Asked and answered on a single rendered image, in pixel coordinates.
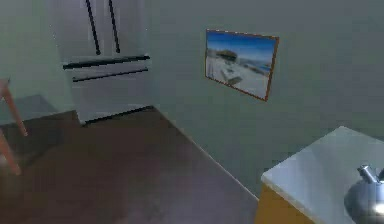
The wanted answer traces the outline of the framed beach picture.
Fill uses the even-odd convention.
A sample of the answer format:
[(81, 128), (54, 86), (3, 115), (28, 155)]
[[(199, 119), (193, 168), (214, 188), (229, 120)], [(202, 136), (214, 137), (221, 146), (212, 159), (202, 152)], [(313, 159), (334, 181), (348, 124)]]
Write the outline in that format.
[(207, 29), (205, 76), (266, 102), (278, 45), (277, 36)]

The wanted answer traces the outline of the grey fridge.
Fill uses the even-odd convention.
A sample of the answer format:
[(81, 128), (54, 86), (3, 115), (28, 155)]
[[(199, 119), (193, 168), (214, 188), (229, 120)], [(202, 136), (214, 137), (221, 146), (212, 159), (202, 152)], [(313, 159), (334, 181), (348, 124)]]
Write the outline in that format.
[(113, 0), (120, 53), (116, 53), (108, 0), (90, 0), (100, 55), (85, 0), (45, 0), (61, 67), (67, 76), (77, 117), (82, 124), (149, 105), (149, 71), (72, 82), (150, 67), (145, 0)]

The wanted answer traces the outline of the yellow counter with white top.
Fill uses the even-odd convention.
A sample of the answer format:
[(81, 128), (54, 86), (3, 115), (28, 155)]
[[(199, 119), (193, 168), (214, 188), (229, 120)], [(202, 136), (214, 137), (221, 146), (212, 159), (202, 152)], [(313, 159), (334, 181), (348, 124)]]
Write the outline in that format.
[(384, 141), (340, 126), (261, 176), (254, 224), (355, 224), (344, 206), (357, 168), (384, 168)]

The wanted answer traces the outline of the silver metal kettle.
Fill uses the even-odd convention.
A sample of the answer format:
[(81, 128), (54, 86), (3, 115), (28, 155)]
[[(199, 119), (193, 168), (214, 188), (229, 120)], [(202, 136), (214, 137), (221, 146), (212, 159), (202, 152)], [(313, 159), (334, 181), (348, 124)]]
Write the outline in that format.
[(355, 224), (384, 224), (384, 168), (377, 174), (367, 164), (357, 168), (361, 179), (344, 197), (344, 206)]

